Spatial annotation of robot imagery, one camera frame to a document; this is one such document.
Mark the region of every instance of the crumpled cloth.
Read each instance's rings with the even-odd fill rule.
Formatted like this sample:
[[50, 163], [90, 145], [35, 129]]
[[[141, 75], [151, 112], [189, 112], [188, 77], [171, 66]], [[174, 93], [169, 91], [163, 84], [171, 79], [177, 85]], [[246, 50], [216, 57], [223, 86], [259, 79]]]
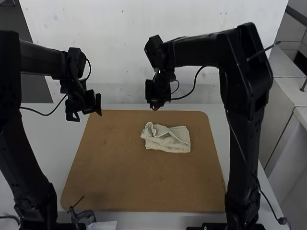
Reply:
[[165, 152], [190, 152], [190, 134], [185, 126], [167, 128], [148, 122], [141, 133], [145, 139], [146, 149], [162, 150]]

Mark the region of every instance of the black cable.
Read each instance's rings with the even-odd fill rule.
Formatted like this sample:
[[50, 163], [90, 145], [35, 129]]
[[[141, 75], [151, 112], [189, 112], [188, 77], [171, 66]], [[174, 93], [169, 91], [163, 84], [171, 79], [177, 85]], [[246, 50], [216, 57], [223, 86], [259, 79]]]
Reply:
[[20, 220], [17, 216], [13, 216], [13, 215], [0, 216], [0, 219], [13, 219], [17, 222], [18, 226], [20, 225]]
[[43, 114], [35, 109], [31, 109], [31, 108], [28, 108], [28, 107], [20, 107], [20, 109], [24, 109], [24, 110], [29, 110], [31, 112], [34, 112], [34, 113], [37, 113], [39, 115], [42, 115], [42, 116], [50, 116], [51, 114], [54, 113], [54, 111], [56, 111], [56, 109], [59, 107], [59, 105], [62, 103], [62, 101], [65, 99], [65, 97], [67, 96], [67, 94], [60, 100], [60, 102], [57, 104], [57, 106], [48, 114]]
[[270, 207], [270, 209], [271, 209], [271, 211], [272, 211], [272, 213], [273, 213], [273, 215], [274, 215], [276, 221], [277, 221], [280, 225], [286, 225], [286, 224], [287, 224], [288, 227], [289, 227], [289, 229], [291, 230], [291, 224], [290, 224], [289, 220], [288, 220], [286, 217], [277, 218], [276, 213], [275, 213], [275, 211], [274, 211], [274, 209], [273, 209], [273, 207], [272, 207], [272, 205], [271, 205], [269, 199], [267, 198], [267, 196], [265, 195], [265, 193], [261, 190], [260, 182], [259, 182], [259, 179], [258, 179], [257, 175], [248, 167], [247, 161], [246, 161], [245, 156], [244, 156], [244, 154], [243, 154], [243, 150], [242, 150], [241, 145], [240, 145], [240, 143], [239, 143], [239, 140], [238, 140], [238, 138], [237, 138], [237, 136], [236, 136], [236, 133], [235, 133], [234, 129], [232, 128], [231, 124], [230, 124], [229, 117], [228, 117], [228, 109], [227, 109], [228, 79], [227, 79], [227, 75], [226, 75], [226, 74], [225, 74], [225, 82], [226, 82], [226, 92], [225, 92], [225, 112], [226, 112], [226, 119], [227, 119], [228, 124], [229, 124], [229, 127], [230, 127], [230, 129], [231, 129], [231, 131], [232, 131], [232, 133], [233, 133], [233, 135], [234, 135], [234, 137], [235, 137], [235, 139], [236, 139], [236, 142], [237, 142], [237, 144], [238, 144], [238, 146], [239, 146], [239, 149], [240, 149], [241, 156], [242, 156], [242, 159], [243, 159], [243, 161], [244, 161], [244, 164], [245, 164], [246, 168], [249, 170], [249, 172], [252, 174], [252, 176], [255, 178], [256, 183], [257, 183], [257, 186], [258, 186], [258, 189], [259, 189], [259, 192], [263, 195], [264, 199], [267, 201], [267, 203], [268, 203], [268, 205], [269, 205], [269, 207]]
[[194, 89], [195, 89], [195, 85], [196, 85], [197, 76], [198, 76], [198, 74], [200, 73], [200, 71], [201, 71], [203, 68], [205, 68], [205, 67], [206, 67], [206, 66], [200, 67], [200, 68], [198, 69], [198, 71], [196, 72], [195, 77], [194, 77], [194, 84], [193, 84], [192, 90], [191, 90], [190, 92], [188, 92], [186, 95], [183, 95], [183, 96], [177, 97], [177, 98], [172, 98], [171, 101], [180, 100], [180, 99], [182, 99], [182, 98], [185, 98], [185, 97], [189, 96], [191, 93], [193, 93], [193, 91], [194, 91]]
[[179, 83], [179, 81], [178, 81], [178, 80], [174, 80], [174, 81], [177, 81], [177, 83], [178, 83], [178, 85], [177, 85], [177, 89], [174, 91], [174, 92], [176, 92], [176, 91], [179, 89], [180, 83]]
[[89, 59], [86, 59], [86, 61], [87, 61], [87, 63], [88, 63], [88, 66], [90, 67], [90, 71], [89, 71], [89, 73], [88, 73], [88, 75], [87, 75], [85, 81], [88, 80], [88, 78], [90, 77], [91, 72], [92, 72], [92, 66], [91, 66], [91, 63], [90, 63]]

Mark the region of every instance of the white paper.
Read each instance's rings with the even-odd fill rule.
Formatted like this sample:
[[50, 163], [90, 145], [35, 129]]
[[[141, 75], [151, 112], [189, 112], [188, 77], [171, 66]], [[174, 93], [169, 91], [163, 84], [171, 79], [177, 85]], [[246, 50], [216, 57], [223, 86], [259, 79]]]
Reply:
[[86, 227], [86, 230], [115, 230], [117, 221], [95, 222]]

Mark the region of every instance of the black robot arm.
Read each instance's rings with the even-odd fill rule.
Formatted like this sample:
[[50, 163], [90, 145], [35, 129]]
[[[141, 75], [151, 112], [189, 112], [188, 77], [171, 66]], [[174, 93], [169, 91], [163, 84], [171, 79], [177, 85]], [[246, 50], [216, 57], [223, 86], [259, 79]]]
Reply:
[[228, 229], [250, 229], [260, 208], [257, 179], [259, 139], [264, 107], [272, 86], [272, 70], [254, 24], [163, 43], [149, 38], [145, 53], [155, 69], [146, 80], [145, 97], [154, 110], [170, 102], [176, 67], [219, 69], [221, 98], [230, 126], [230, 173], [225, 194]]
[[57, 194], [36, 161], [19, 111], [21, 73], [32, 73], [60, 81], [61, 93], [68, 95], [67, 120], [79, 122], [79, 111], [101, 115], [100, 94], [86, 89], [86, 79], [79, 80], [85, 64], [79, 48], [53, 50], [0, 31], [0, 170], [12, 190], [21, 230], [85, 229], [84, 224], [56, 222]]

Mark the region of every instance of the cork board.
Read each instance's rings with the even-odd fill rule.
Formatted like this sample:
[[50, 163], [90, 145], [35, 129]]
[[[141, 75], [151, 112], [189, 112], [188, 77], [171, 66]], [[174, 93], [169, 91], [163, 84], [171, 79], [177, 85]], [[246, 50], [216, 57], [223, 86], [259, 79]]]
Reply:
[[[185, 125], [190, 153], [145, 148], [147, 122]], [[190, 111], [104, 110], [91, 114], [61, 205], [100, 211], [224, 212], [225, 184], [208, 117]]]

